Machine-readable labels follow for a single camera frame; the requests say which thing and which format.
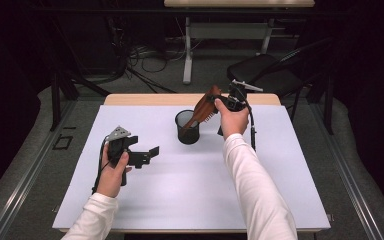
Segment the black mesh pen cup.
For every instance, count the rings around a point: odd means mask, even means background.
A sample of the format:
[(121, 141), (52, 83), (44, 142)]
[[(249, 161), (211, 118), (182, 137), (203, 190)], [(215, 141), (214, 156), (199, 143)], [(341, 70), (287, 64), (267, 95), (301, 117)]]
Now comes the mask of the black mesh pen cup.
[(186, 145), (194, 144), (200, 138), (199, 123), (197, 121), (193, 121), (189, 127), (185, 127), (192, 116), (192, 110), (182, 110), (175, 116), (178, 140)]

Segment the white-legged wooden desk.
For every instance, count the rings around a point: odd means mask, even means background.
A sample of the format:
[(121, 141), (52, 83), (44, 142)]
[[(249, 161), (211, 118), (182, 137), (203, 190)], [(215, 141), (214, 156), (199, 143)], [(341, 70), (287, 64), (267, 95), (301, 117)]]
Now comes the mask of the white-legged wooden desk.
[[(315, 0), (164, 0), (164, 6), (174, 10), (298, 10), (312, 8)], [(222, 23), (220, 20), (196, 22), (185, 18), (185, 65), (183, 83), (192, 80), (191, 39), (260, 39), (261, 53), (267, 51), (274, 18), (265, 17), (262, 21)]]

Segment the person's right hand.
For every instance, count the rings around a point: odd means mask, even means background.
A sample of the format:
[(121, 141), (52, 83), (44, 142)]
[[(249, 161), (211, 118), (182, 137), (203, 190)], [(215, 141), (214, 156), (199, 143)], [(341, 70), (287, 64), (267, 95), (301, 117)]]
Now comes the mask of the person's right hand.
[(245, 132), (249, 115), (247, 108), (238, 112), (232, 112), (220, 99), (215, 100), (215, 107), (221, 114), (221, 128), (224, 139), (227, 139), (232, 134), (243, 134)]

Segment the brown wooden hairbrush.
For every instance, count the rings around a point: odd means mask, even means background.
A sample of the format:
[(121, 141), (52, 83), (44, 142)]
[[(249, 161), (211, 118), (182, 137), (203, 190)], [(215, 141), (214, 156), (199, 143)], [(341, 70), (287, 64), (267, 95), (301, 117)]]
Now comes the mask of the brown wooden hairbrush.
[(209, 95), (221, 95), (221, 90), (217, 85), (213, 85), (205, 94), (201, 97), (198, 103), (195, 105), (193, 110), (193, 116), (191, 120), (185, 125), (185, 127), (189, 127), (193, 121), (197, 121), (201, 123), (203, 121), (208, 121), (213, 115), (215, 111), (214, 102), (209, 102), (207, 97)]

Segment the metal floor rail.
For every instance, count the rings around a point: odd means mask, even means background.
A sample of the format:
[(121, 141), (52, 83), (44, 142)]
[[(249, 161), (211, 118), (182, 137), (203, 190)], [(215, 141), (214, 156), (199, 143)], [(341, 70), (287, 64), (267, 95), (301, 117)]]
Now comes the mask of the metal floor rail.
[(25, 142), (0, 181), (0, 240), (3, 240), (33, 187), (51, 145), (56, 142), (62, 125), (68, 120), (76, 101), (63, 103), (62, 116), (51, 130), (51, 107), (44, 104)]
[(332, 135), (325, 127), (323, 120), (323, 113), (317, 104), (309, 105), (313, 115), (316, 118), (317, 125), (327, 142), (328, 148), (331, 152), (333, 160), (337, 166), (338, 173), (348, 193), (351, 203), (356, 211), (356, 214), (365, 230), (368, 240), (384, 240), (372, 211), (369, 209), (366, 199), (363, 197), (357, 182), (352, 175), (352, 172), (346, 163), (346, 159), (341, 152), (335, 136)]

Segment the black folding chair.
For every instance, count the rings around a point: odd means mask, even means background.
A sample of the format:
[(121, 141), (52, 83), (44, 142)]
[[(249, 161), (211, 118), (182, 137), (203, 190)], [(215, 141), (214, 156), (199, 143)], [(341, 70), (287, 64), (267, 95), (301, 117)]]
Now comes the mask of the black folding chair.
[(331, 44), (332, 39), (325, 38), (297, 48), (279, 59), (269, 54), (254, 56), (229, 66), (227, 77), (261, 88), (264, 93), (273, 93), (279, 99), (294, 94), (294, 103), (289, 106), (290, 118), (294, 119), (302, 89), (322, 76), (322, 67), (309, 73), (310, 64), (320, 62), (320, 57)]

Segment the black metal stand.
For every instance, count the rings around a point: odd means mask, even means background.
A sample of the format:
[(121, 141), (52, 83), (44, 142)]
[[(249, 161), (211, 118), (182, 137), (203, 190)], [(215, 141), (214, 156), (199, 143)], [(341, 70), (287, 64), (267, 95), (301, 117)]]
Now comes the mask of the black metal stand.
[(307, 95), (309, 103), (319, 103), (321, 98), (324, 98), (323, 108), (323, 125), (330, 135), (333, 135), (332, 129), (332, 108), (333, 108), (333, 90), (334, 80), (326, 74), (318, 76), (311, 90)]
[(79, 92), (76, 89), (75, 84), (78, 83), (98, 93), (101, 96), (106, 97), (110, 94), (109, 91), (104, 90), (83, 76), (72, 71), (54, 71), (51, 74), (50, 81), (53, 117), (51, 131), (54, 131), (62, 120), (60, 93), (63, 93), (65, 97), (70, 101), (77, 100), (79, 97)]

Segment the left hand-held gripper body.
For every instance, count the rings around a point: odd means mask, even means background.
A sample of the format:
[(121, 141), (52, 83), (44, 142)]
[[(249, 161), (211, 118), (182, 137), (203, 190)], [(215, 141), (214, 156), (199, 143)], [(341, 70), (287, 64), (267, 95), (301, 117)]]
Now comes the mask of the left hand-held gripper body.
[(122, 153), (126, 151), (129, 155), (127, 165), (136, 169), (141, 169), (143, 165), (148, 165), (151, 161), (150, 153), (134, 152), (130, 150), (130, 146), (126, 144), (126, 140), (132, 137), (131, 133), (121, 126), (117, 126), (107, 137), (108, 142), (108, 160), (113, 166), (116, 166)]

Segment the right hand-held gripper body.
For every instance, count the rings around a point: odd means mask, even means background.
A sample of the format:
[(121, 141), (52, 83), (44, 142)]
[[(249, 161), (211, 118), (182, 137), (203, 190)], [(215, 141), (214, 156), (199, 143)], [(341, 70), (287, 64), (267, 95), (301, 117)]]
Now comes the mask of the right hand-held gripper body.
[(239, 112), (248, 106), (248, 92), (262, 92), (263, 89), (248, 83), (232, 80), (229, 84), (228, 96), (218, 96), (226, 108), (233, 112)]

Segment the person's left hand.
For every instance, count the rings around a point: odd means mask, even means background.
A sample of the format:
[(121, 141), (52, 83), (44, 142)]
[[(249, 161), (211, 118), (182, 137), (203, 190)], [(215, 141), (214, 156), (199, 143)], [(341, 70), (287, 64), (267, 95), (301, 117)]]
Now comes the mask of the person's left hand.
[(104, 145), (102, 152), (101, 174), (98, 181), (96, 192), (107, 197), (116, 198), (120, 192), (122, 174), (129, 172), (130, 167), (127, 166), (129, 155), (123, 152), (116, 166), (112, 166), (108, 160), (108, 144)]

